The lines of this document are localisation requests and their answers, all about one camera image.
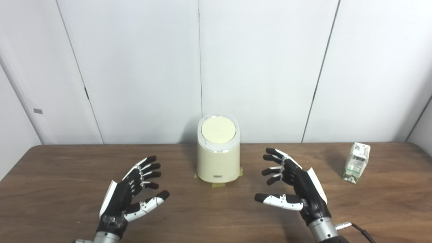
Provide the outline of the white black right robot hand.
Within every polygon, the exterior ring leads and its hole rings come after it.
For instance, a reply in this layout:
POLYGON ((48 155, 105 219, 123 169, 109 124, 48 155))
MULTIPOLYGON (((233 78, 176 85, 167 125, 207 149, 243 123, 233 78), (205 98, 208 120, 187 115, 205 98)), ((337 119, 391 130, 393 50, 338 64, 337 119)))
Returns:
POLYGON ((263 159, 278 164, 261 172, 263 176, 272 174, 267 180, 267 185, 282 181, 292 186, 295 194, 257 193, 255 201, 281 209, 299 211, 306 225, 320 218, 331 218, 327 197, 312 168, 304 170, 290 155, 275 148, 266 148, 263 159))

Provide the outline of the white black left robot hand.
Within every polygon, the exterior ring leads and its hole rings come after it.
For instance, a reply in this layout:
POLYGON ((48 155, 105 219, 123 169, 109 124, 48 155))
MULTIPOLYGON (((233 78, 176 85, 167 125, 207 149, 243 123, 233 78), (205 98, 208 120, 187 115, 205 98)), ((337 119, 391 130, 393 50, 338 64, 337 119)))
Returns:
POLYGON ((120 182, 111 181, 99 211, 95 243, 119 243, 131 221, 149 214, 170 196, 163 190, 154 197, 132 203, 143 189, 159 188, 149 181, 161 176, 158 171, 161 165, 156 160, 157 156, 146 157, 132 166, 120 182))

